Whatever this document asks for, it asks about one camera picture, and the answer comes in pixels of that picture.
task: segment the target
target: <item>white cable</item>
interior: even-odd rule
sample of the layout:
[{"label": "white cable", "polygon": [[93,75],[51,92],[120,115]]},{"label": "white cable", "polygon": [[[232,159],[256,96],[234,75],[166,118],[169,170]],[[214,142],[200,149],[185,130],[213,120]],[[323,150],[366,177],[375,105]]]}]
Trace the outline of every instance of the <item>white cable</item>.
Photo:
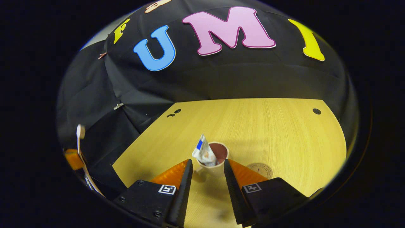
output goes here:
[{"label": "white cable", "polygon": [[94,188],[94,190],[96,190],[98,193],[100,193],[102,196],[104,196],[100,190],[97,188],[96,184],[94,183],[94,181],[92,180],[92,177],[89,174],[89,171],[87,170],[86,167],[86,163],[84,162],[84,159],[81,155],[81,149],[80,149],[80,139],[84,138],[84,134],[85,134],[85,129],[84,127],[82,127],[80,124],[77,126],[77,130],[76,130],[76,136],[77,136],[77,153],[79,154],[80,160],[83,162],[83,170],[84,170],[84,175],[87,177],[88,181],[90,182],[90,185]]},{"label": "white cable", "polygon": [[92,188],[92,186],[91,186],[91,184],[90,184],[89,179],[87,178],[87,176],[84,176],[84,179],[86,180],[86,183],[87,183],[87,185],[89,186],[89,188],[90,188],[91,190],[93,190],[93,188]]}]

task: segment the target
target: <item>coaster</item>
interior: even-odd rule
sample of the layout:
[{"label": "coaster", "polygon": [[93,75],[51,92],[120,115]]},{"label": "coaster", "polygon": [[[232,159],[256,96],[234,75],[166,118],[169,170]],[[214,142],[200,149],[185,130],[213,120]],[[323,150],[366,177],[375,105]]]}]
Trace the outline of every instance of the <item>coaster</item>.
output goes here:
[{"label": "coaster", "polygon": [[271,170],[270,166],[264,163],[252,163],[246,167],[266,177],[267,179],[271,179],[273,177],[273,171]]}]

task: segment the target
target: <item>yellow letter f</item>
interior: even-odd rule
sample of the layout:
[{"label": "yellow letter f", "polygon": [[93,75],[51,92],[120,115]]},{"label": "yellow letter f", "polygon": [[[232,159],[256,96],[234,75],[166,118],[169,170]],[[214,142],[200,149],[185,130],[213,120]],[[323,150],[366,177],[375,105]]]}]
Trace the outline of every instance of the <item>yellow letter f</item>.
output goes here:
[{"label": "yellow letter f", "polygon": [[120,26],[118,26],[118,28],[114,31],[115,34],[115,39],[114,39],[114,44],[121,38],[122,36],[122,32],[124,31],[126,24],[129,20],[131,20],[130,18],[128,18],[126,21],[124,21],[124,23],[122,23]]}]

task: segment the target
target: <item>mug handle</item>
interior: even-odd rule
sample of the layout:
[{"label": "mug handle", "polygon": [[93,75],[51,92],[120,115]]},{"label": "mug handle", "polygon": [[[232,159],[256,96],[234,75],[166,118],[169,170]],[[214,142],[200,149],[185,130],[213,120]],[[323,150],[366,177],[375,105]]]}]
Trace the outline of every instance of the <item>mug handle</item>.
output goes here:
[{"label": "mug handle", "polygon": [[192,179],[197,181],[197,182],[204,182],[205,178],[206,178],[206,174],[205,175],[201,175],[203,168],[199,167],[197,170],[193,171],[193,176]]}]

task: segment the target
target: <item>black fabric backdrop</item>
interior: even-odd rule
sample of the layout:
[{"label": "black fabric backdrop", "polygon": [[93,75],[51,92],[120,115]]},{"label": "black fabric backdrop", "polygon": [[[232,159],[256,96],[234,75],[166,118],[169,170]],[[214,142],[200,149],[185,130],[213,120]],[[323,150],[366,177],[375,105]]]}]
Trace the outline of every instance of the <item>black fabric backdrop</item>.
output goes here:
[{"label": "black fabric backdrop", "polygon": [[[75,148],[77,125],[86,127],[82,150],[89,172],[102,190],[115,192],[108,194],[111,197],[125,190],[112,164],[175,102],[258,97],[321,99],[339,120],[347,147],[354,140],[359,113],[349,73],[333,48],[316,34],[326,60],[303,54],[302,34],[288,21],[295,18],[258,1],[176,0],[145,14],[147,6],[128,17],[131,20],[116,44],[114,28],[105,41],[80,51],[67,69],[58,95],[57,126],[62,146]],[[194,30],[182,19],[205,11],[226,20],[232,6],[257,10],[257,17],[277,46],[247,48],[239,32],[236,48],[229,48],[213,35],[222,50],[198,55],[200,45]],[[176,57],[169,67],[149,71],[132,49],[140,40],[148,39],[151,54],[162,56],[160,44],[150,34],[164,25],[169,26],[167,33]],[[104,52],[108,54],[98,60]],[[121,102],[124,106],[114,110]]]}]

